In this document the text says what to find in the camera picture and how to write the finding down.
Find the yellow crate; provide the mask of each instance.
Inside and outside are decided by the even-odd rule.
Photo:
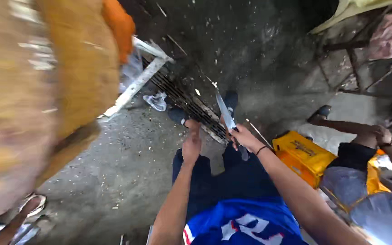
[[[337,157],[296,131],[272,142],[276,156],[314,189],[326,167]]]

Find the black wristband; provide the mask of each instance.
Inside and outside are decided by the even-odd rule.
[[[255,155],[257,155],[258,156],[258,153],[260,153],[260,151],[262,150],[262,149],[264,149],[264,148],[267,148],[267,146],[263,146],[263,147],[261,147],[258,151],[257,151],[257,153],[255,154]]]

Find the wrist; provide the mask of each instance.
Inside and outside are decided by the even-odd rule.
[[[187,171],[187,172],[192,172],[193,171],[193,167],[196,164],[195,162],[186,162],[184,161],[181,165],[181,170],[180,171]]]
[[[266,146],[265,144],[263,144],[262,142],[258,142],[256,143],[254,146],[252,146],[250,148],[250,150],[252,151],[252,153],[256,154],[261,148],[263,148],[264,146]]]

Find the white plastic bag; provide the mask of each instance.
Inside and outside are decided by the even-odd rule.
[[[164,112],[167,104],[164,99],[167,97],[165,92],[158,92],[154,96],[143,96],[143,99],[150,104],[155,110]]]

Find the knife handle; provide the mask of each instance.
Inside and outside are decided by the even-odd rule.
[[[247,161],[249,159],[249,153],[247,152],[247,149],[244,146],[240,145],[240,143],[238,143],[236,138],[234,138],[234,142],[237,145],[238,150],[241,152],[241,159],[243,161]]]

